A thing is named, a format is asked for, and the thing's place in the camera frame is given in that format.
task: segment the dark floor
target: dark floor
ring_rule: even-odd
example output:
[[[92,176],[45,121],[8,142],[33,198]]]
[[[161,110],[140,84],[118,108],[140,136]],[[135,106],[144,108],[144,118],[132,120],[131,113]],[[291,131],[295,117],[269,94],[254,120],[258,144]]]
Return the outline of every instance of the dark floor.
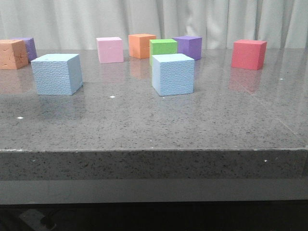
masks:
[[[308,201],[9,206],[0,231],[32,231],[19,218],[28,209],[54,231],[308,231]]]

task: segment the granite table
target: granite table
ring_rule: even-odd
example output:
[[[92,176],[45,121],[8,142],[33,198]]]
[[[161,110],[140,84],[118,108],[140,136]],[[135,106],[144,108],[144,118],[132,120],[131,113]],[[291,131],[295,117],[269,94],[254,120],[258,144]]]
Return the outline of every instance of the granite table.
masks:
[[[308,50],[261,70],[204,50],[194,93],[160,97],[149,60],[79,53],[84,86],[37,95],[31,65],[0,70],[0,205],[308,199]]]

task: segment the orange cube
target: orange cube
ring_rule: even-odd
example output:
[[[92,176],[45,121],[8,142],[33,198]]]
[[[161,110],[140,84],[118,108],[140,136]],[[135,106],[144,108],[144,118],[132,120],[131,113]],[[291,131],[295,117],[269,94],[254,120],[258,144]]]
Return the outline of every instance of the orange cube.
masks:
[[[150,39],[156,39],[156,35],[129,35],[129,55],[138,59],[150,58]]]
[[[28,56],[23,40],[0,40],[0,69],[19,69],[26,65],[28,65]]]

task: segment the pink cube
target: pink cube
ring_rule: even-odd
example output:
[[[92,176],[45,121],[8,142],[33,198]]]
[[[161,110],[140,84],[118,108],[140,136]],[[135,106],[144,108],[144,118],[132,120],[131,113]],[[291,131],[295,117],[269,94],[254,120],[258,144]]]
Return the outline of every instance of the pink cube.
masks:
[[[119,37],[96,38],[98,59],[102,64],[122,63],[123,41]]]
[[[233,43],[231,67],[259,70],[264,63],[266,41],[242,39]]]

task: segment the light blue cube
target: light blue cube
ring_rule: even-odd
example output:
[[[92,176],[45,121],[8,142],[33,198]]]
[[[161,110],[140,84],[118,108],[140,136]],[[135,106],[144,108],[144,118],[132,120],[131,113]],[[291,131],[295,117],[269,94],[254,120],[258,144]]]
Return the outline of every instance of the light blue cube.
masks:
[[[31,65],[39,95],[72,95],[83,85],[79,54],[45,54]]]
[[[193,93],[194,59],[180,53],[152,58],[152,86],[160,96]]]

